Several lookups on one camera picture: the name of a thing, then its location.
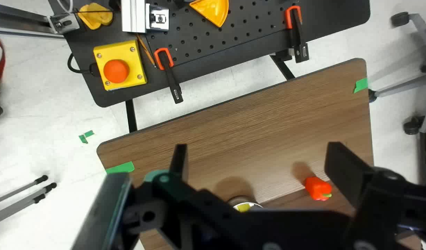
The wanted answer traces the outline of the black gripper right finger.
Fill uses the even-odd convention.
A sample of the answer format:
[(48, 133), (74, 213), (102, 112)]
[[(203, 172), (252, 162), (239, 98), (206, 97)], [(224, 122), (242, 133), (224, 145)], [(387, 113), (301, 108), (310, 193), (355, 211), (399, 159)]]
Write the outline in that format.
[(328, 141), (324, 173), (352, 207), (363, 201), (366, 187), (374, 169), (339, 141)]

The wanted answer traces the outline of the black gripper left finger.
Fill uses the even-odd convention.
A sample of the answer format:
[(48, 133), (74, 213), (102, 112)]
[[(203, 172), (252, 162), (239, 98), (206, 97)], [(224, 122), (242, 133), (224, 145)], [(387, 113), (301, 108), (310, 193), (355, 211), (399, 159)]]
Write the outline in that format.
[(176, 144), (173, 150), (173, 155), (169, 163), (169, 173), (185, 180), (188, 175), (188, 158), (187, 158), (187, 145)]

